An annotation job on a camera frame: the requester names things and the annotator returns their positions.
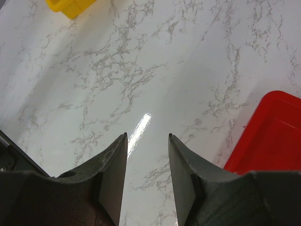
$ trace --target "red plastic tray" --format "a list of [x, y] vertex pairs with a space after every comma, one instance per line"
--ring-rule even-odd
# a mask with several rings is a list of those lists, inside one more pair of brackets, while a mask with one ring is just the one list
[[301, 170], [301, 99], [266, 94], [238, 141], [225, 170]]

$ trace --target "yellow bin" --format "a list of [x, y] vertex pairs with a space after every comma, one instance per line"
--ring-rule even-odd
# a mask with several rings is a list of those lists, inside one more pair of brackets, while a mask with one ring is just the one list
[[62, 12], [69, 19], [74, 19], [96, 0], [46, 0], [54, 12]]

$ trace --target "marble surface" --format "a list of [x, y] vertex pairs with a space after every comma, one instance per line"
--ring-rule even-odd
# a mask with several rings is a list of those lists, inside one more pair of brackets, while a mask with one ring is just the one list
[[127, 132], [120, 225], [177, 225], [167, 137], [223, 166], [264, 94], [301, 96], [301, 1], [43, 0], [0, 11], [0, 129], [57, 176]]

